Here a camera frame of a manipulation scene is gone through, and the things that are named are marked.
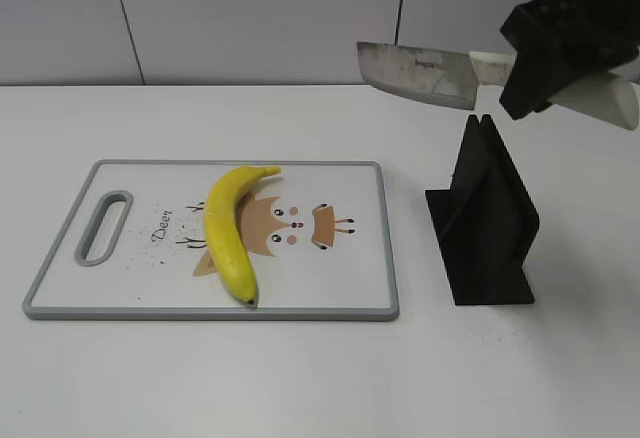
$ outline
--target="deer ear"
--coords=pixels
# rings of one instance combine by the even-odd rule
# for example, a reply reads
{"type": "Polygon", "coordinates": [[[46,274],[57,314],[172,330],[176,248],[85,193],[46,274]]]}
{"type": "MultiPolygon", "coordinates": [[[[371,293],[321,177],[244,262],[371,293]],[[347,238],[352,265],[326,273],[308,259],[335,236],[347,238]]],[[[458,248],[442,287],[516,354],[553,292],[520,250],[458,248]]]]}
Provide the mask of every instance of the deer ear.
{"type": "Polygon", "coordinates": [[[209,250],[207,250],[204,252],[204,255],[202,255],[202,258],[200,258],[200,261],[198,262],[198,266],[196,266],[196,269],[193,270],[193,276],[205,276],[215,272],[216,272],[216,265],[213,263],[213,260],[211,259],[211,253],[209,253],[209,250]]]}

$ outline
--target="gray cutting board rim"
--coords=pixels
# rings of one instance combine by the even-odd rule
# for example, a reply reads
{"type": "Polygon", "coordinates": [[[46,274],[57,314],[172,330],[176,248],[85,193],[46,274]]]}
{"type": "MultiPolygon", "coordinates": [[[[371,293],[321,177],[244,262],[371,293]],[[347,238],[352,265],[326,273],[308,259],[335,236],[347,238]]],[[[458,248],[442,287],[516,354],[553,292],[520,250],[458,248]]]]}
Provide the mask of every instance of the gray cutting board rim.
{"type": "Polygon", "coordinates": [[[227,161],[227,160],[101,160],[94,164],[87,177],[74,205],[69,212],[51,250],[30,287],[24,302],[23,310],[32,319],[51,320],[327,320],[327,321],[391,321],[399,314],[398,295],[393,267],[393,255],[389,237],[387,221],[387,207],[384,194],[384,183],[380,165],[372,161],[227,161]],[[56,257],[60,245],[63,243],[67,232],[73,224],[78,210],[90,190],[96,174],[103,167],[111,165],[140,165],[140,166],[190,166],[190,165],[214,165],[214,166],[240,166],[240,165],[280,165],[283,172],[286,167],[297,170],[296,167],[336,167],[335,170],[369,170],[375,179],[370,180],[375,188],[369,190],[368,201],[377,206],[377,218],[380,220],[380,243],[383,249],[385,265],[385,289],[388,300],[385,306],[322,306],[322,307],[261,307],[250,309],[241,305],[235,307],[183,307],[183,306],[43,306],[34,303],[43,280],[56,257]]]}

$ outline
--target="knife handle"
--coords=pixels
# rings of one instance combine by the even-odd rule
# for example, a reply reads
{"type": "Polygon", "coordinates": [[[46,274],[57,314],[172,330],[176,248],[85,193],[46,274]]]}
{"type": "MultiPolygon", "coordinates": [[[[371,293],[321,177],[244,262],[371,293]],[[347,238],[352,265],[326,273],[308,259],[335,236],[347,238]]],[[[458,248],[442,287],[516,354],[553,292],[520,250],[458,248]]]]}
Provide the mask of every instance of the knife handle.
{"type": "MultiPolygon", "coordinates": [[[[480,85],[504,86],[515,63],[515,55],[479,51],[469,53],[469,59],[480,85]]],[[[640,122],[639,97],[640,86],[613,73],[600,72],[571,83],[549,101],[625,130],[635,130],[640,122]]]]}
{"type": "Polygon", "coordinates": [[[506,85],[516,61],[515,55],[481,51],[472,51],[469,59],[480,85],[498,86],[506,85]]]}
{"type": "Polygon", "coordinates": [[[571,83],[549,101],[625,130],[635,130],[640,118],[638,96],[640,86],[601,72],[571,83]]]}

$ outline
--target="banana tip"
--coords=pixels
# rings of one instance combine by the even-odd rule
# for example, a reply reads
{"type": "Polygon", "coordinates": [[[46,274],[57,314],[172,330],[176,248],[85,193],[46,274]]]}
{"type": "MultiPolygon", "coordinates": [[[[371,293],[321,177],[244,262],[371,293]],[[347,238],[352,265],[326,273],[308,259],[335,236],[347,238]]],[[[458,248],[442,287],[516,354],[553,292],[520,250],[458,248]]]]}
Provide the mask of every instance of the banana tip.
{"type": "Polygon", "coordinates": [[[282,169],[279,166],[265,166],[264,176],[278,175],[281,171],[282,169]]]}

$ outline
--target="gray wall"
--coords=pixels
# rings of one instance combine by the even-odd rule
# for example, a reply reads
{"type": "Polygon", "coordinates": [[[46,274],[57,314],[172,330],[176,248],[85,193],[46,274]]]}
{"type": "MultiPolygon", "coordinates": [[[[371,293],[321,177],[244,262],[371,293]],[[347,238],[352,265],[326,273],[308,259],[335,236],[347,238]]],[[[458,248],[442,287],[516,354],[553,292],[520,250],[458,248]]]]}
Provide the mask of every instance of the gray wall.
{"type": "Polygon", "coordinates": [[[355,83],[358,40],[511,51],[524,1],[0,0],[0,85],[355,83]]]}
{"type": "Polygon", "coordinates": [[[119,0],[0,0],[1,85],[139,83],[119,0]]]}

